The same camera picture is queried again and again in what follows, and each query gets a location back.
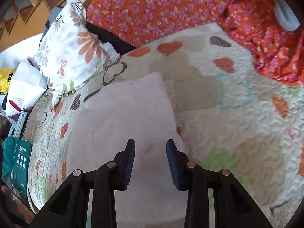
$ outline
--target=wooden staircase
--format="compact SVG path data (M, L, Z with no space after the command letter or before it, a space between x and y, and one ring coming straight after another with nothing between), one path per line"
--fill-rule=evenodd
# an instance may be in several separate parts
M11 6L13 18L0 22L0 52L24 39L42 33L54 6L64 6L66 0L30 0L31 5L18 9ZM88 7L91 0L81 0Z

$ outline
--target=yellow bag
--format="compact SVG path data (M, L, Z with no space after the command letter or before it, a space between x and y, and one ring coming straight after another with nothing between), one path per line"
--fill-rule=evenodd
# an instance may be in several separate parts
M14 68L0 69L0 95L9 92L9 86L15 72L16 69Z

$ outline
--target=folded pink fabric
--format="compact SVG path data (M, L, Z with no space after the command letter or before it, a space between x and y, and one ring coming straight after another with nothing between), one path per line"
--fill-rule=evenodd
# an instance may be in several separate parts
M117 223L139 227L181 220L182 225L187 192L173 185L166 142L173 139L179 151L184 149L160 73L108 85L85 102L73 129L67 174L97 170L123 151L129 138L136 154L130 185L115 192Z

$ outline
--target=teal package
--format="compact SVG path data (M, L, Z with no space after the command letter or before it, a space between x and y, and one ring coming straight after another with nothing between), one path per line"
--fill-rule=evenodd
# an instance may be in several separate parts
M32 145L14 136L9 136L3 145L2 177L10 179L14 187L27 197L27 172Z

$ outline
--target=floral fabric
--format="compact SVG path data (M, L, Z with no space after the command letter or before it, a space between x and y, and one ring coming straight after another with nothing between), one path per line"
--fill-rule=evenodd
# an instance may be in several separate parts
M139 47L214 22L232 0L93 0L87 20Z
M304 86L302 29L287 32L277 22L273 0L237 0L217 20L227 34L249 49L258 73L287 85Z
M52 106L60 97L81 88L107 61L119 54L107 42L86 29L86 10L80 0L67 0L51 24L34 57L53 93Z

